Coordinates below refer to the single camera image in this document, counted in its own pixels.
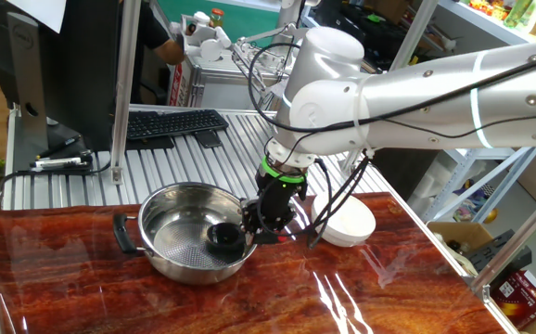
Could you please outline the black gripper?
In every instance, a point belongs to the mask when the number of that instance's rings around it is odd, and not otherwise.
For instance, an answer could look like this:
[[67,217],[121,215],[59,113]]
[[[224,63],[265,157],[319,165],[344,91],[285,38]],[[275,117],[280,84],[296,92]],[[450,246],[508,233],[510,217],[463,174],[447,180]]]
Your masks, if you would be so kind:
[[258,198],[241,201],[242,230],[255,235],[266,227],[279,235],[296,236],[299,227],[295,222],[295,210],[290,207],[289,202],[298,193],[305,197],[306,175],[299,170],[279,173],[259,169],[255,180]]

